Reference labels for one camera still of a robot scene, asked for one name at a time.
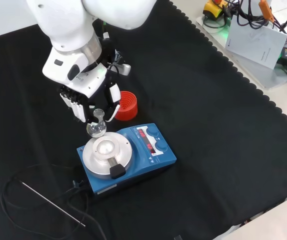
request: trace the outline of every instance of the white wall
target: white wall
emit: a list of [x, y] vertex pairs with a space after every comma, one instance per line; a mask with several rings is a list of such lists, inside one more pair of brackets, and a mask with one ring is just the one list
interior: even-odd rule
[[0, 0], [0, 35], [34, 24], [26, 0]]

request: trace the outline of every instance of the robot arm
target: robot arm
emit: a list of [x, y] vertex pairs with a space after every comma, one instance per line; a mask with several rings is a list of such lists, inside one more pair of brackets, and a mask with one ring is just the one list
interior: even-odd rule
[[63, 85], [60, 96], [84, 123], [95, 123], [94, 96], [103, 92], [104, 119], [116, 115], [121, 94], [107, 70], [114, 63], [111, 42], [99, 39], [93, 22], [99, 19], [119, 28], [140, 27], [156, 0], [27, 0], [52, 49], [42, 69], [49, 79]]
[[140, 27], [148, 18], [156, 0], [82, 0], [93, 16], [118, 28]]

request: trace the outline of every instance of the digital display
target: digital display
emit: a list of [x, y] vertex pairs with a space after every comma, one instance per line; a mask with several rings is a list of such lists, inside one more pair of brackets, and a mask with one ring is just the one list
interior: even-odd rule
[[147, 148], [149, 149], [150, 153], [151, 154], [155, 154], [156, 151], [155, 149], [153, 148], [152, 144], [150, 143], [150, 141], [148, 140], [145, 132], [142, 130], [142, 129], [138, 129], [138, 132], [143, 140], [143, 142], [146, 144]]

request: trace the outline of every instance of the white paper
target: white paper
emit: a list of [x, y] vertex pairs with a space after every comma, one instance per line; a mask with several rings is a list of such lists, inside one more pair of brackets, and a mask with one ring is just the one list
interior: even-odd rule
[[231, 20], [225, 48], [235, 54], [274, 69], [285, 45], [287, 35], [270, 27], [252, 29], [249, 25], [239, 26], [237, 17]]

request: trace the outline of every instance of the black fabric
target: black fabric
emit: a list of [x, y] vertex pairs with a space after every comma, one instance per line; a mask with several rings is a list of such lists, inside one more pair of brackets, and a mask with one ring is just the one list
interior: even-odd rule
[[[108, 130], [156, 123], [177, 156], [163, 173], [91, 199], [89, 212], [109, 240], [210, 240], [287, 197], [287, 116], [184, 14], [159, 0], [142, 27], [108, 30], [132, 66], [118, 85], [137, 96], [139, 111]], [[0, 191], [12, 172], [32, 164], [80, 165], [76, 148], [89, 139], [86, 126], [73, 120], [58, 85], [42, 74], [50, 49], [37, 26], [0, 36]], [[49, 198], [71, 188], [75, 177], [53, 168], [21, 176]], [[18, 205], [41, 202], [16, 184], [9, 195]], [[10, 212], [55, 237], [74, 226], [52, 206]], [[39, 238], [15, 229], [0, 208], [1, 239]], [[92, 238], [79, 230], [71, 239]]]

